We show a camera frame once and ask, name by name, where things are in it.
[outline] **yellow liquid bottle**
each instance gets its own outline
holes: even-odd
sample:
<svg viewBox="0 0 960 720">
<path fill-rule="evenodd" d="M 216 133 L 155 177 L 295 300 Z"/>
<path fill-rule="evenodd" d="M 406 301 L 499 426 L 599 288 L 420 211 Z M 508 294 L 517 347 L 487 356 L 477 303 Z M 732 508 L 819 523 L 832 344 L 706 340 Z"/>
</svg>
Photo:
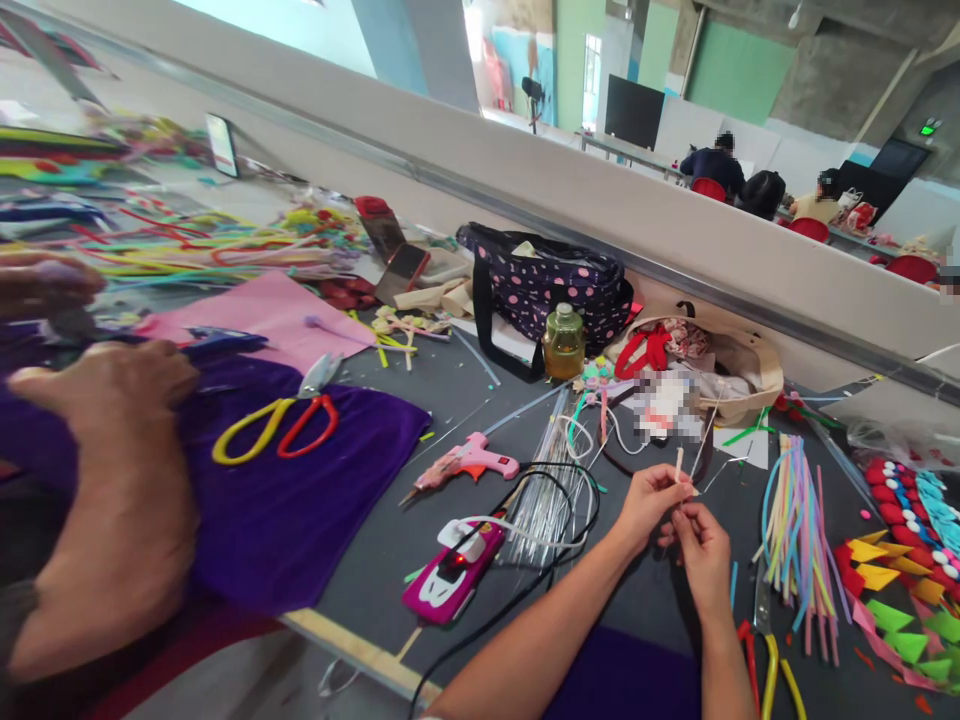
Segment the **yellow liquid bottle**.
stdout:
<svg viewBox="0 0 960 720">
<path fill-rule="evenodd" d="M 570 303 L 559 303 L 547 317 L 543 334 L 547 375 L 557 380 L 577 377 L 583 372 L 584 347 L 583 318 L 573 311 Z"/>
</svg>

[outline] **hand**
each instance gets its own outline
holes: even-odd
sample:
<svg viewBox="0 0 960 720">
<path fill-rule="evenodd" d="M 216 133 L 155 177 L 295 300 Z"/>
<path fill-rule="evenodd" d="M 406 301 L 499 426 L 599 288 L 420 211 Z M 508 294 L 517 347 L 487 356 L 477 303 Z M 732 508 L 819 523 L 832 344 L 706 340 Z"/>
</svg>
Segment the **hand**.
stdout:
<svg viewBox="0 0 960 720">
<path fill-rule="evenodd" d="M 650 533 L 671 507 L 693 497 L 693 481 L 685 472 L 674 483 L 673 465 L 655 465 L 633 474 L 627 499 L 613 531 L 629 543 L 639 555 L 650 540 Z"/>
<path fill-rule="evenodd" d="M 61 372 L 24 368 L 10 390 L 60 415 L 71 427 L 169 416 L 196 386 L 199 373 L 169 340 L 141 345 L 104 342 Z"/>
<path fill-rule="evenodd" d="M 680 562 L 686 566 L 687 581 L 696 603 L 700 622 L 730 619 L 730 536 L 705 505 L 681 505 L 661 528 L 657 540 L 666 548 L 680 541 Z"/>
<path fill-rule="evenodd" d="M 37 271 L 44 261 L 63 263 L 77 271 L 75 279 L 49 279 Z M 47 252 L 0 254 L 0 320 L 30 320 L 53 310 L 80 307 L 93 302 L 106 287 L 93 268 L 65 255 Z"/>
</svg>

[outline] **green wall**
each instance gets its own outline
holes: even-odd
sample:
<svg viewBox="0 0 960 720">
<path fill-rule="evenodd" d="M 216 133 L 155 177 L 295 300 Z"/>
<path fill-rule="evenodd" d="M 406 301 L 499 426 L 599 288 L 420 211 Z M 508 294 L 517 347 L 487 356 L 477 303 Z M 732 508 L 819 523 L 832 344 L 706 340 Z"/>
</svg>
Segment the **green wall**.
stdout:
<svg viewBox="0 0 960 720">
<path fill-rule="evenodd" d="M 677 34 L 680 11 L 676 8 L 650 3 L 647 8 L 647 28 L 643 32 L 640 52 L 640 74 L 637 82 L 663 92 L 673 53 L 673 38 Z"/>
<path fill-rule="evenodd" d="M 580 129 L 587 35 L 603 37 L 606 0 L 557 0 L 557 125 Z"/>
<path fill-rule="evenodd" d="M 707 20 L 687 100 L 763 126 L 795 53 L 796 48 Z"/>
</svg>

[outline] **phone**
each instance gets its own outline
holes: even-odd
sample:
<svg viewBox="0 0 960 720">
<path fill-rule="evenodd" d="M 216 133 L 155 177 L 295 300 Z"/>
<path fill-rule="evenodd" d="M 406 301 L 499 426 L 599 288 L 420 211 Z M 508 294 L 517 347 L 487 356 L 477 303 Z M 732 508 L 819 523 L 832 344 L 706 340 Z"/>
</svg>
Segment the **phone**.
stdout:
<svg viewBox="0 0 960 720">
<path fill-rule="evenodd" d="M 394 298 L 413 289 L 414 281 L 420 277 L 429 262 L 430 253 L 416 245 L 404 243 L 387 263 L 387 269 L 377 283 L 374 297 L 384 305 L 396 307 Z"/>
<path fill-rule="evenodd" d="M 213 166 L 224 175 L 240 177 L 237 167 L 237 153 L 233 145 L 233 127 L 229 120 L 219 115 L 207 113 L 207 134 L 210 136 L 210 151 L 213 153 Z"/>
</svg>

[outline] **scissors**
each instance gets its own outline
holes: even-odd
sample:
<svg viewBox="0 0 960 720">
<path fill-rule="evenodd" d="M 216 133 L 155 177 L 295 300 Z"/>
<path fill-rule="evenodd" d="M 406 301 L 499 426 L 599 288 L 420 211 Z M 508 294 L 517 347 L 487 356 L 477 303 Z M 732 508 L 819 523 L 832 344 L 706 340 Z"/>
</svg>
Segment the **scissors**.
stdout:
<svg viewBox="0 0 960 720">
<path fill-rule="evenodd" d="M 793 696 L 793 703 L 797 706 L 797 717 L 799 720 L 807 720 L 807 711 L 803 706 L 803 698 L 800 697 L 800 688 L 797 687 L 797 681 L 793 677 L 793 670 L 790 669 L 790 663 L 786 658 L 780 658 L 780 649 L 777 647 L 777 638 L 774 637 L 770 629 L 770 585 L 764 581 L 767 574 L 767 564 L 760 558 L 757 567 L 757 585 L 754 594 L 753 609 L 753 627 L 757 633 L 763 635 L 767 641 L 767 650 L 769 651 L 769 661 L 767 665 L 767 681 L 763 688 L 763 712 L 760 715 L 761 720 L 770 720 L 773 713 L 773 697 L 777 693 L 777 671 L 783 668 L 783 677 L 787 680 L 787 686 L 790 688 L 790 694 Z M 754 653 L 751 652 L 753 638 L 744 638 L 747 643 L 747 658 L 750 666 L 750 684 L 753 686 L 753 696 L 755 701 L 759 699 L 757 686 L 757 664 Z"/>
<path fill-rule="evenodd" d="M 342 355 L 338 355 L 335 358 L 329 353 L 324 355 L 317 360 L 313 367 L 307 371 L 307 374 L 303 376 L 303 382 L 300 383 L 300 391 L 297 393 L 296 397 L 278 398 L 266 407 L 250 413 L 239 422 L 236 422 L 228 427 L 224 431 L 223 435 L 217 438 L 217 442 L 213 446 L 214 461 L 221 465 L 241 465 L 255 458 L 257 455 L 263 452 L 263 449 L 270 444 L 271 440 L 273 440 L 273 436 L 276 434 L 277 428 L 280 427 L 280 423 L 283 420 L 284 415 L 286 415 L 287 410 L 289 410 L 290 406 L 297 402 L 297 400 L 310 400 L 310 405 L 306 410 L 303 411 L 303 415 L 300 416 L 296 424 L 290 428 L 287 434 L 284 435 L 280 440 L 280 444 L 277 446 L 277 455 L 284 459 L 296 458 L 300 457 L 301 455 L 306 455 L 311 450 L 323 445 L 323 443 L 325 443 L 327 439 L 336 431 L 337 425 L 340 424 L 340 414 L 334 407 L 333 400 L 330 399 L 330 396 L 321 395 L 320 391 L 336 374 L 342 360 Z M 327 411 L 327 415 L 330 416 L 330 422 L 327 425 L 326 430 L 324 430 L 320 437 L 318 437 L 309 445 L 306 445 L 299 450 L 290 450 L 290 445 L 293 444 L 293 441 L 297 438 L 297 435 L 300 434 L 300 431 L 310 421 L 310 418 L 312 418 L 316 414 L 317 410 L 321 407 L 323 407 L 323 409 Z M 263 432 L 260 433 L 260 437 L 253 444 L 253 447 L 251 447 L 243 455 L 238 457 L 229 457 L 227 455 L 227 446 L 237 435 L 237 433 L 249 425 L 252 425 L 260 418 L 268 415 L 270 417 L 267 420 L 267 425 L 263 429 Z"/>
</svg>

